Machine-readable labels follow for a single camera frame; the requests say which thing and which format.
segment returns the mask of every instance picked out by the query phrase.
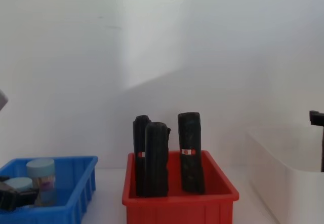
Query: gray object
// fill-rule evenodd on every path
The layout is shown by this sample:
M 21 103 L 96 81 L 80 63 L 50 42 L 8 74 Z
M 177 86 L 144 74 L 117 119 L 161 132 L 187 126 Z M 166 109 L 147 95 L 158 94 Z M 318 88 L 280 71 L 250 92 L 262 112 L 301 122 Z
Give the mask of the gray object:
M 8 99 L 4 93 L 0 90 L 0 111 L 7 104 Z
M 19 191 L 26 191 L 32 188 L 32 180 L 29 177 L 10 178 L 4 183 Z

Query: red plastic bin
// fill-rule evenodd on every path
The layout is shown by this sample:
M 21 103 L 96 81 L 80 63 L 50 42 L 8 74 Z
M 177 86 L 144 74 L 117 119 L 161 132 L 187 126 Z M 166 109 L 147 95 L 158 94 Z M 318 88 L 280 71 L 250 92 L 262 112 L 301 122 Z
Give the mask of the red plastic bin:
M 212 156 L 201 152 L 206 193 L 195 195 L 182 191 L 180 152 L 169 152 L 169 193 L 167 197 L 140 198 L 135 194 L 134 154 L 128 155 L 123 205 L 127 224 L 232 224 L 233 202 L 238 191 Z

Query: black foam roll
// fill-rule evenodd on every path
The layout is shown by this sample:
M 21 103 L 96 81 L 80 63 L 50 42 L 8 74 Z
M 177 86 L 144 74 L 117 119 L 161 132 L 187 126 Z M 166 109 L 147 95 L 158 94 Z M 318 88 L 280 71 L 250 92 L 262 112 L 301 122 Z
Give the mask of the black foam roll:
M 201 165 L 201 125 L 199 113 L 178 115 L 182 189 L 205 192 L 204 171 Z
M 139 197 L 145 196 L 145 128 L 150 122 L 147 115 L 137 116 L 133 122 L 136 195 Z
M 145 187 L 147 197 L 167 196 L 170 129 L 159 122 L 146 126 L 145 133 Z

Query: jar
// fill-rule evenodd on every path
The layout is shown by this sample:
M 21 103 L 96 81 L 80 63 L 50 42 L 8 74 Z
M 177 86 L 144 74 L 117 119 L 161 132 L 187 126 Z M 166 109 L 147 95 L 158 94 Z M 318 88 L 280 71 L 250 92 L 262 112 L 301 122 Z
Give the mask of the jar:
M 21 192 L 32 188 L 32 180 L 29 177 L 14 177 L 4 183 Z
M 51 206 L 56 200 L 55 164 L 53 159 L 36 159 L 27 163 L 27 175 L 39 189 L 35 206 Z

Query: blue tray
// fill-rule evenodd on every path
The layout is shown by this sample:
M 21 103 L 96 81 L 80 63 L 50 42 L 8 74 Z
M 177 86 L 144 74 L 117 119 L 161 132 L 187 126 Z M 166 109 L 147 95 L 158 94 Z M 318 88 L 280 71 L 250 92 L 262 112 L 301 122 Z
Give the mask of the blue tray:
M 57 201 L 52 207 L 18 208 L 1 212 L 1 224 L 80 224 L 96 190 L 98 157 L 59 157 L 55 161 Z M 15 159 L 0 169 L 0 175 L 26 177 L 30 159 Z

